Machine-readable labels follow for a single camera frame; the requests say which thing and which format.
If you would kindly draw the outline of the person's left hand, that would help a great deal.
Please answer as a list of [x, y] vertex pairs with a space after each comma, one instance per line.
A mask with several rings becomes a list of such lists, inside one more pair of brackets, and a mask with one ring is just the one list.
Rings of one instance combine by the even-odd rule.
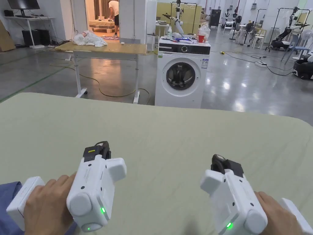
[[62, 175], [35, 187], [24, 208], [26, 235], [64, 235], [68, 231], [73, 218], [66, 200], [75, 176]]

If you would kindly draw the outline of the person's right hand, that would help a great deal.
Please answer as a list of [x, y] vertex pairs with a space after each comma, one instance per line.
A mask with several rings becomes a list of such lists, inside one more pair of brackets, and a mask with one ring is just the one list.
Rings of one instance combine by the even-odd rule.
[[261, 235], [302, 235], [296, 216], [284, 209], [264, 192], [254, 192], [267, 216], [267, 226]]

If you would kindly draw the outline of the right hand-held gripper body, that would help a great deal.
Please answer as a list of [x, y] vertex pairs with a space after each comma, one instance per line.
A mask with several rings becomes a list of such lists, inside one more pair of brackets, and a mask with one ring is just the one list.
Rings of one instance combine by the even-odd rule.
[[259, 235], [267, 217], [242, 166], [228, 160], [225, 174], [206, 170], [200, 188], [209, 194], [219, 235]]

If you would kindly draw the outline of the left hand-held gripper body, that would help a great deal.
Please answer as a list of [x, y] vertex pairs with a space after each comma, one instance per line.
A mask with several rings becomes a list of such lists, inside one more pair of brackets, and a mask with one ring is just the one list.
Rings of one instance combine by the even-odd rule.
[[[127, 167], [123, 158], [105, 160], [96, 155], [96, 145], [84, 150], [66, 204], [73, 223], [68, 232], [79, 228], [94, 232], [107, 225], [111, 218], [115, 184], [126, 177]], [[24, 208], [36, 186], [46, 185], [41, 177], [30, 177], [24, 184], [17, 182], [17, 190], [6, 206], [8, 216], [25, 232]]]

